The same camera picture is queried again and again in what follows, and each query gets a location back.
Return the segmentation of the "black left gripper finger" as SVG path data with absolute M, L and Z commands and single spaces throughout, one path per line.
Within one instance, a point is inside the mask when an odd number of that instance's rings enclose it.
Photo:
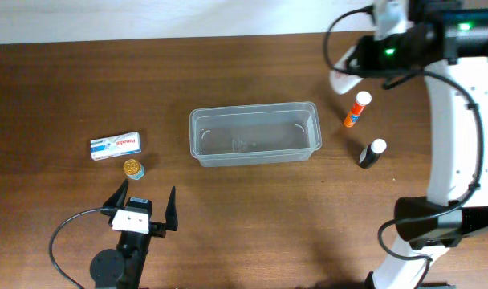
M 168 204 L 165 211 L 165 228 L 169 231 L 177 231 L 178 216 L 176 208 L 176 187 L 173 186 L 169 195 Z
M 104 209 L 115 210 L 122 209 L 126 194 L 128 191 L 129 181 L 125 179 L 116 192 L 102 205 Z

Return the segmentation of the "gold-lidded small jar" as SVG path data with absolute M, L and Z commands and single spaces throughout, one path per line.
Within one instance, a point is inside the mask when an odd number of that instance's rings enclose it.
M 129 159 L 123 164 L 123 171 L 129 179 L 140 180 L 144 174 L 144 166 L 135 159 Z

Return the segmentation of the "orange tube white cap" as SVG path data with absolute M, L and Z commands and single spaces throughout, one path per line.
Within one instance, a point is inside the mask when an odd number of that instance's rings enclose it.
M 358 119 L 360 118 L 361 113 L 365 109 L 365 107 L 370 104 L 372 101 L 372 95 L 369 92 L 358 92 L 356 94 L 356 101 L 352 105 L 349 113 L 347 114 L 346 118 L 344 119 L 344 126 L 347 128 L 352 128 Z

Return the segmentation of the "white Calamol lotion bottle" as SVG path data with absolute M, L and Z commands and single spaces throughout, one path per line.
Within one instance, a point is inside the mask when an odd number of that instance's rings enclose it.
M 351 46 L 346 51 L 346 53 L 343 54 L 343 56 L 339 59 L 339 61 L 335 64 L 335 67 L 339 68 L 340 70 L 343 70 L 346 59 L 354 52 L 355 49 L 356 49 L 355 46 Z M 342 72 L 338 72 L 335 70 L 332 70 L 329 73 L 329 82 L 330 82 L 331 88 L 338 95 L 343 95 L 343 94 L 349 92 L 352 88 L 354 88 L 362 80 L 363 79 L 357 75 L 347 75 L 347 74 L 344 74 Z

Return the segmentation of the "black bottle white cap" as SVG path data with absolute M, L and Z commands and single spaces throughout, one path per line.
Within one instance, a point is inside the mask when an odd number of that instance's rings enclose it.
M 376 139 L 369 144 L 360 154 L 359 167 L 368 169 L 372 167 L 379 159 L 381 154 L 386 150 L 387 143 L 383 139 Z

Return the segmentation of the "clear plastic container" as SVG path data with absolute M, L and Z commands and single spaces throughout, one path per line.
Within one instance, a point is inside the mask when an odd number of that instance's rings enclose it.
M 306 161 L 322 147 L 312 102 L 198 108 L 189 116 L 191 155 L 203 167 Z

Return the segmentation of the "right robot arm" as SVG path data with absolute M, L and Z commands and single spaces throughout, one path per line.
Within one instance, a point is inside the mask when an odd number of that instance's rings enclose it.
M 376 31 L 344 62 L 347 73 L 393 88 L 423 76 L 431 112 L 432 167 L 423 197 L 397 200 L 396 240 L 368 288 L 418 288 L 462 239 L 488 231 L 488 8 L 459 1 L 366 6 Z

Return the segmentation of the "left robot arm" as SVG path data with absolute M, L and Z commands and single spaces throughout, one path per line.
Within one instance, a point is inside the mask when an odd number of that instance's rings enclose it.
M 114 249 L 99 252 L 91 261 L 90 275 L 96 288 L 138 288 L 152 238 L 164 238 L 178 229 L 176 189 L 172 188 L 163 222 L 153 222 L 153 204 L 148 199 L 127 198 L 129 181 L 103 204 L 108 224 L 120 233 Z

